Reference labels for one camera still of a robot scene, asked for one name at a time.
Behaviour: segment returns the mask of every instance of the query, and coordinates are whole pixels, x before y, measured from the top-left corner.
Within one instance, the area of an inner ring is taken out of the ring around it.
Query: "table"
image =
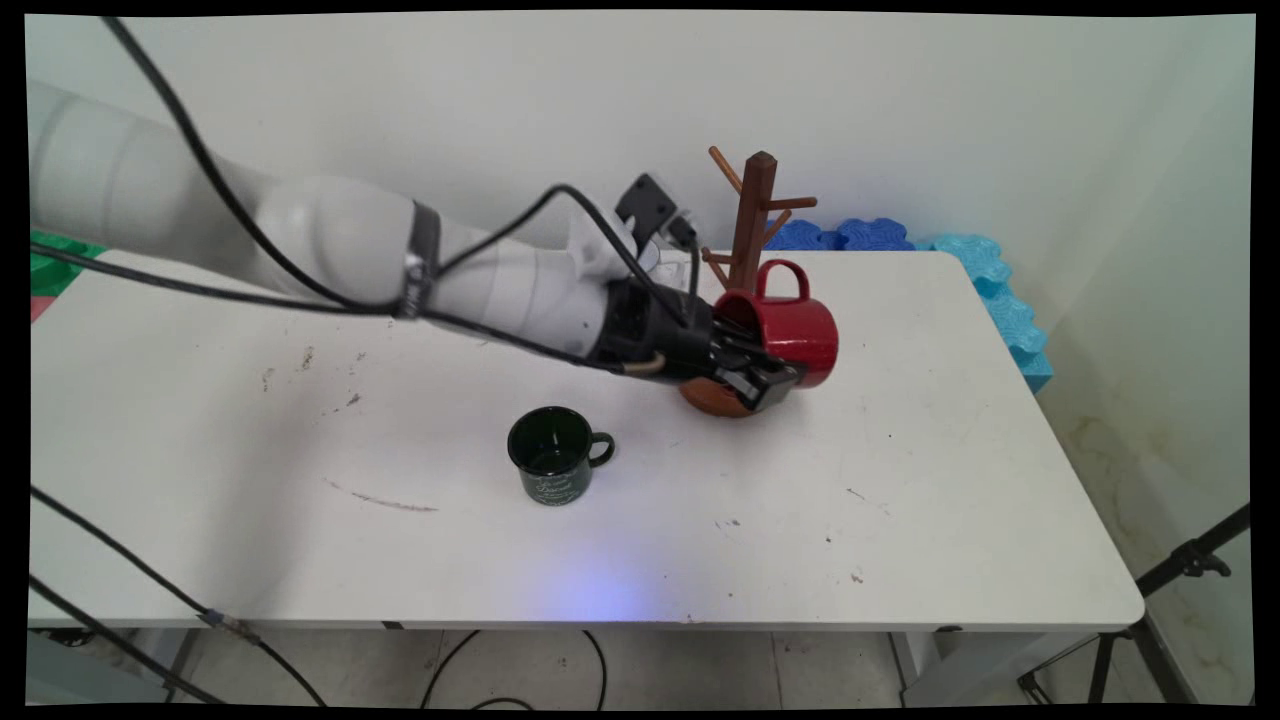
[[[806,269],[840,359],[823,386],[742,420],[421,322],[84,273],[31,329],[32,482],[260,624],[1000,633],[932,667],[929,635],[911,635],[924,674],[910,703],[970,697],[1142,616],[954,258],[773,256]],[[771,292],[794,291],[785,277]],[[701,295],[717,290],[703,273]],[[617,439],[559,509],[525,496],[504,445],[513,420],[550,404]],[[102,621],[200,625],[35,503],[31,538],[32,571]],[[33,594],[27,616],[69,624]]]

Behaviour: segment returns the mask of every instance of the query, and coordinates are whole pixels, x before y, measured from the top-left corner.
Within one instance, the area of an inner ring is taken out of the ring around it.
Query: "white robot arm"
[[[27,145],[32,227],[317,297],[236,219],[174,129],[28,81]],[[351,302],[618,374],[713,378],[751,410],[778,402],[803,375],[750,332],[713,318],[703,300],[645,275],[636,246],[644,259],[659,232],[696,247],[649,176],[613,213],[567,186],[548,191],[524,218],[556,192],[572,195],[586,214],[572,219],[567,250],[507,241],[476,250],[489,233],[361,181],[279,179],[211,163],[266,245]]]
[[[27,146],[32,227],[317,297],[255,245],[174,129],[28,81]],[[447,260],[489,234],[361,181],[282,181],[215,161],[287,258],[358,302],[401,300],[411,240]],[[617,215],[605,217],[635,252]],[[443,277],[424,306],[585,356],[603,329],[605,283],[627,273],[581,217],[568,251],[497,243]]]

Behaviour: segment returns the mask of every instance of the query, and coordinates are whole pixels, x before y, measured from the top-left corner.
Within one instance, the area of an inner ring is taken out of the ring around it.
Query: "wooden base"
[[[680,386],[680,395],[690,405],[717,418],[746,418],[753,415],[742,406],[733,391],[707,378],[696,378]]]

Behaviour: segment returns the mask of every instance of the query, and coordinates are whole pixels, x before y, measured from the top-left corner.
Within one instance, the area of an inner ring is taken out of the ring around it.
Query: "red mug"
[[[786,265],[800,284],[799,297],[768,297],[765,281],[774,265]],[[755,275],[755,293],[730,290],[716,301],[716,314],[744,328],[759,329],[764,350],[808,372],[796,387],[820,384],[836,366],[840,334],[836,319],[822,302],[809,297],[809,277],[791,260],[769,260]]]

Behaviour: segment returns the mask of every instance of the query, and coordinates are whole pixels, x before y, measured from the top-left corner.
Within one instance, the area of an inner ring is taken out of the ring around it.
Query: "mug handle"
[[[595,457],[590,457],[590,451],[588,451],[589,455],[586,462],[593,468],[599,468],[600,465],[608,462],[609,457],[613,457],[613,436],[609,433],[591,433],[591,445],[594,446],[598,442],[607,442],[609,443],[609,447],[604,448],[604,452]]]
[[[809,300],[809,275],[804,274],[804,268],[791,260],[769,260],[760,265],[760,269],[755,273],[755,295],[764,297],[765,278],[769,275],[769,268],[774,265],[786,265],[790,268],[791,273],[796,277],[796,283],[800,286],[800,300]]]

